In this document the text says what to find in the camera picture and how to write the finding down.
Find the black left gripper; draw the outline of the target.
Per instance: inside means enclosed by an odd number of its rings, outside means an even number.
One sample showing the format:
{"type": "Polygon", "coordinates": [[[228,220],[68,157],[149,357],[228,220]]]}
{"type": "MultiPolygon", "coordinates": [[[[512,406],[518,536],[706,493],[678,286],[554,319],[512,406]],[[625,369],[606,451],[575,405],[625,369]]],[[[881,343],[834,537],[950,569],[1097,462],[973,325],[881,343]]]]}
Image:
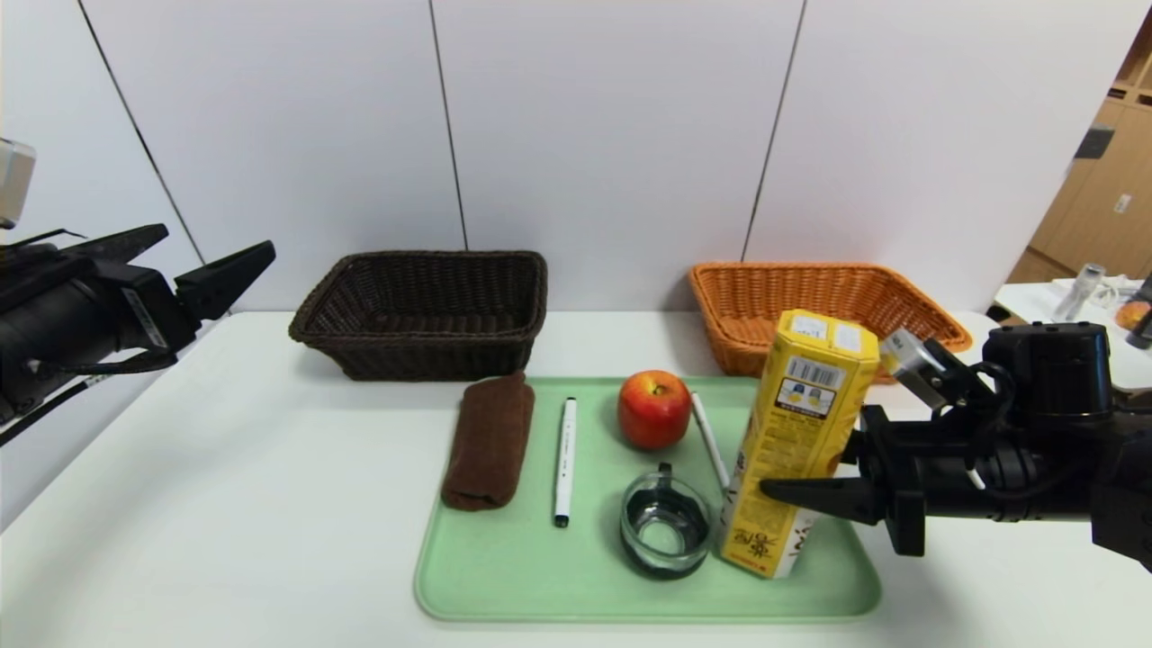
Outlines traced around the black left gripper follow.
{"type": "Polygon", "coordinates": [[[267,239],[177,276],[174,294],[159,272],[129,264],[168,234],[149,224],[88,239],[63,250],[83,258],[5,279],[3,387],[166,368],[194,341],[197,321],[221,319],[276,259],[267,239]]]}

